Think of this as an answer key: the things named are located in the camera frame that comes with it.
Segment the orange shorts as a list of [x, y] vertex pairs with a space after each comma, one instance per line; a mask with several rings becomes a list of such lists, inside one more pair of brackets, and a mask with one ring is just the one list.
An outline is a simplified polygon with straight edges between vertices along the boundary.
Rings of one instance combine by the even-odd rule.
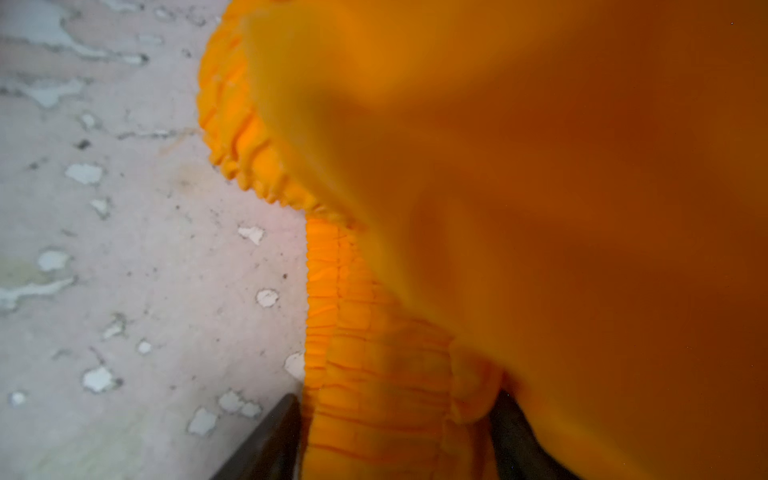
[[767, 475], [763, 1], [234, 1], [211, 160], [309, 218], [304, 474]]

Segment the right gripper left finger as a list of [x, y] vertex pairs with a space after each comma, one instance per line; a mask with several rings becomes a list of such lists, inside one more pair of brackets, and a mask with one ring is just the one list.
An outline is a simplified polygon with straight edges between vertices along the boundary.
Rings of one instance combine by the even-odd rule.
[[291, 480], [301, 440], [298, 397], [284, 395], [211, 477], [212, 480]]

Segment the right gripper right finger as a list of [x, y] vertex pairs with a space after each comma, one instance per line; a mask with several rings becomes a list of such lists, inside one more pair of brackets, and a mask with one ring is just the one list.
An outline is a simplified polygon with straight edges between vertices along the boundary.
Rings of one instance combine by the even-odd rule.
[[499, 392], [488, 418], [501, 480], [578, 480], [541, 447], [509, 392]]

